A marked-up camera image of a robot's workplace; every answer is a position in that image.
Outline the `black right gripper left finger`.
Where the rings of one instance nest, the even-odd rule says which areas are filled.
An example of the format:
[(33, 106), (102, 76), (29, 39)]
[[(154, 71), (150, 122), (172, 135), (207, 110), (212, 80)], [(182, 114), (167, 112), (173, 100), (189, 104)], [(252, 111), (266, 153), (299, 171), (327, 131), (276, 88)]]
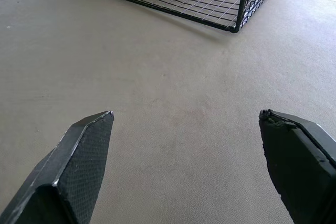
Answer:
[(72, 124), (27, 176), (1, 223), (89, 223), (106, 168), (114, 115)]

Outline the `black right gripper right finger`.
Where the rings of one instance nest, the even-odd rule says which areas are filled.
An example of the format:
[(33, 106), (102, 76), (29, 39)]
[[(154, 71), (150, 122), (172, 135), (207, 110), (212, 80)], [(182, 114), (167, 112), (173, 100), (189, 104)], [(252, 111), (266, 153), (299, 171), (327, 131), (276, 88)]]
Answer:
[(335, 139), (319, 124), (261, 110), (272, 183), (294, 223), (335, 223)]

